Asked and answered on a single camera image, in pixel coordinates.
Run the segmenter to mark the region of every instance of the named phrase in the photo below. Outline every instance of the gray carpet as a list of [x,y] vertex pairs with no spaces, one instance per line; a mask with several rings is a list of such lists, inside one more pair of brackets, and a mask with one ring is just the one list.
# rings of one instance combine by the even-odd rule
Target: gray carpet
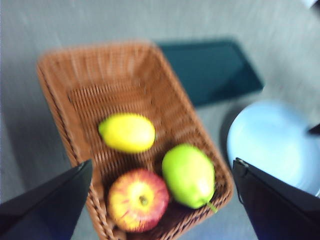
[[[37,58],[51,48],[234,38],[265,88],[197,109],[219,147],[228,113],[252,101],[285,101],[310,125],[320,121],[320,18],[299,0],[2,0],[1,10],[2,202],[70,168],[35,72]],[[98,239],[85,209],[73,239]],[[234,196],[180,239],[257,238]]]

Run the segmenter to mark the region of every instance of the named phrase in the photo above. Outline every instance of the woven texture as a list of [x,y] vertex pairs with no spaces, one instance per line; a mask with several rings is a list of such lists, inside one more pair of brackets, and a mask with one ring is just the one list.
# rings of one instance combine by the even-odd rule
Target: woven texture
[[[149,43],[110,44],[53,51],[38,62],[37,73],[72,166],[93,160],[86,201],[101,240],[171,240],[213,214],[209,207],[189,209],[172,199],[159,224],[145,233],[126,233],[109,218],[106,203],[112,183],[125,172],[146,168],[161,176],[165,153],[180,143],[200,148],[213,161],[220,209],[231,198],[231,175],[161,51]],[[154,145],[126,154],[107,147],[98,124],[114,113],[149,118]]]

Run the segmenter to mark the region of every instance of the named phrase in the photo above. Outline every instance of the light blue bowl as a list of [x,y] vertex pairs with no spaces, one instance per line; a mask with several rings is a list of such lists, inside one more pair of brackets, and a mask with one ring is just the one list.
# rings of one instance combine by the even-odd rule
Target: light blue bowl
[[227,137],[230,165],[235,158],[317,196],[320,193],[320,138],[307,133],[308,121],[289,106],[256,102],[242,110]]

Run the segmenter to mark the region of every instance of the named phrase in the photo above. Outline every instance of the red apple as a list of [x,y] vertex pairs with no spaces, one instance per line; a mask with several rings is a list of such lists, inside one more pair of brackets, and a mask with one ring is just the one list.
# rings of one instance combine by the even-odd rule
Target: red apple
[[142,233],[154,228],[165,213],[169,193],[165,182],[143,168],[120,176],[108,194],[108,214],[126,232]]

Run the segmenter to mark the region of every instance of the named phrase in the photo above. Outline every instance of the lemon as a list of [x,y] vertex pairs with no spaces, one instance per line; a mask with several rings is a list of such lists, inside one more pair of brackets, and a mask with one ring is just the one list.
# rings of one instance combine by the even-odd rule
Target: lemon
[[148,150],[154,144],[156,130],[152,122],[136,113],[116,113],[98,126],[105,144],[130,154]]

